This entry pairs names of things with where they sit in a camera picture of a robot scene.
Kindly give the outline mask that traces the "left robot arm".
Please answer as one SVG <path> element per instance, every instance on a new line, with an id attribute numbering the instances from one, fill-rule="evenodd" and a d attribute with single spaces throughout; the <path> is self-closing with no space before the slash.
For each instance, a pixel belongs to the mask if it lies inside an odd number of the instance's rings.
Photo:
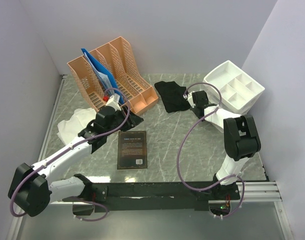
<path id="1" fill-rule="evenodd" d="M 87 177 L 75 174 L 59 180 L 59 176 L 102 147 L 112 133 L 129 131 L 143 120 L 126 106 L 121 109 L 104 106 L 68 145 L 44 160 L 18 166 L 8 191 L 11 214 L 19 217 L 14 211 L 17 205 L 25 214 L 35 217 L 50 203 L 66 198 L 91 204 L 95 192 Z"/>

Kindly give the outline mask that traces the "white plastic drawer unit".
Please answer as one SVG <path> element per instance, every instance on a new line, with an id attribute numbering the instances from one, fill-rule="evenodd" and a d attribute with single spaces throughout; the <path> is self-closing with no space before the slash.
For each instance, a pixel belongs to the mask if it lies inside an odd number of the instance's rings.
<path id="1" fill-rule="evenodd" d="M 220 91 L 221 108 L 240 115 L 247 114 L 265 90 L 230 60 L 210 71 L 203 78 L 203 82 L 215 86 Z"/>

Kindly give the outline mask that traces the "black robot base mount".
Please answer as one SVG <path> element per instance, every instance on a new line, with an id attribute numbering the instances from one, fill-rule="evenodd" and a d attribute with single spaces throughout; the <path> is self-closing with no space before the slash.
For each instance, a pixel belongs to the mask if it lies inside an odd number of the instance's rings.
<path id="1" fill-rule="evenodd" d="M 182 182 L 94 183 L 81 196 L 67 196 L 64 202 L 94 201 L 109 211 L 180 210 L 208 211 L 210 201 L 240 200 L 236 183 L 220 184 L 195 191 Z"/>

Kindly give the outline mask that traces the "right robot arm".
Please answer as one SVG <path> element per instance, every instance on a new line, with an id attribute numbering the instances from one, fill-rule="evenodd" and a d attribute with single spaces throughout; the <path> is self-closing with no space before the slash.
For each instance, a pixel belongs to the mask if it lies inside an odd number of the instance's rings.
<path id="1" fill-rule="evenodd" d="M 219 181 L 211 187 L 216 199 L 223 199 L 229 193 L 229 185 L 237 181 L 245 163 L 261 149 L 254 118 L 249 114 L 240 115 L 210 103 L 204 90 L 192 91 L 187 101 L 199 118 L 213 124 L 223 132 L 225 159 L 214 176 Z"/>

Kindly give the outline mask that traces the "black book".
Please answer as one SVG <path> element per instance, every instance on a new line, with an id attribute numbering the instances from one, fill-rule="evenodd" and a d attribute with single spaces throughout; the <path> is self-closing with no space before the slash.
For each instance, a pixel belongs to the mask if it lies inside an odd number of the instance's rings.
<path id="1" fill-rule="evenodd" d="M 120 131 L 118 133 L 118 170 L 148 168 L 146 131 Z"/>

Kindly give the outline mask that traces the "black cloth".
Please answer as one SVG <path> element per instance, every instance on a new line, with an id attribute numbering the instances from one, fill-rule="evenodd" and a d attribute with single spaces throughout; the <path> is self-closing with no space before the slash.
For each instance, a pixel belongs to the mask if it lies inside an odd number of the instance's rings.
<path id="1" fill-rule="evenodd" d="M 167 113 L 186 111 L 191 108 L 184 98 L 184 93 L 187 90 L 185 86 L 180 86 L 175 81 L 159 81 L 154 84 L 154 87 L 161 96 Z"/>

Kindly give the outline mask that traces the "blue document folder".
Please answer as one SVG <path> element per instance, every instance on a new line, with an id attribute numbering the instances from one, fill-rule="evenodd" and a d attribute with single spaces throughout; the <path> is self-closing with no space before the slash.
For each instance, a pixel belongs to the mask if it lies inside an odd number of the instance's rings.
<path id="1" fill-rule="evenodd" d="M 84 94 L 91 99 L 90 94 L 95 93 L 104 101 L 107 101 L 111 95 L 118 94 L 120 95 L 119 104 L 124 104 L 120 91 L 116 91 L 118 87 L 113 75 L 85 48 L 81 48 L 81 51 L 87 73 L 87 76 L 80 79 L 81 85 L 84 88 Z"/>

